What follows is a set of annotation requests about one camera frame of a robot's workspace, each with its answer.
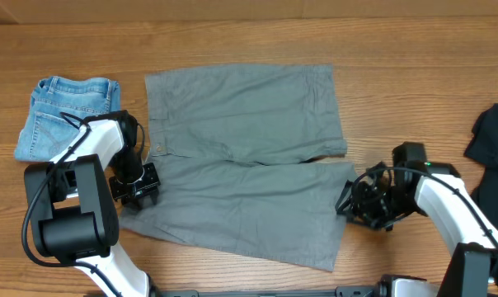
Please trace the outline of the grey shorts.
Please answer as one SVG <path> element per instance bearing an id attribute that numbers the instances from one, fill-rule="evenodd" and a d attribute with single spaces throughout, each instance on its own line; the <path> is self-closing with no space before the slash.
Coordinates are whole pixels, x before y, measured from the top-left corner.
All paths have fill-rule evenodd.
<path id="1" fill-rule="evenodd" d="M 120 225 L 189 246 L 332 271 L 345 160 L 327 64 L 225 64 L 149 74 L 158 201 Z"/>

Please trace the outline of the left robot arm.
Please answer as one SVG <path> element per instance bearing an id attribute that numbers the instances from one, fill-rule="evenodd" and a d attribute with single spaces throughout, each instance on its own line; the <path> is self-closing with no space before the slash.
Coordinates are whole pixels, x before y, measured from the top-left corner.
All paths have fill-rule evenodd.
<path id="1" fill-rule="evenodd" d="M 159 296 L 152 277 L 119 242 L 115 203 L 132 210 L 155 199 L 161 182 L 144 163 L 144 133 L 127 111 L 83 119 L 62 113 L 78 136 L 48 162 L 24 172 L 28 209 L 21 227 L 27 257 L 39 266 L 73 267 L 107 296 Z"/>

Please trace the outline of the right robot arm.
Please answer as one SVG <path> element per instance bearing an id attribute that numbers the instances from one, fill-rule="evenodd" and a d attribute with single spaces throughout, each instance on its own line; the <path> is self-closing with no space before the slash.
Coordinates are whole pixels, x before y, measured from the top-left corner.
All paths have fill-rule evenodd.
<path id="1" fill-rule="evenodd" d="M 397 146 L 392 166 L 378 163 L 348 181 L 335 209 L 349 223 L 386 231 L 417 213 L 433 222 L 448 246 L 451 260 L 440 285 L 385 275 L 372 296 L 487 296 L 490 284 L 498 288 L 498 229 L 453 165 L 428 161 L 421 143 Z"/>

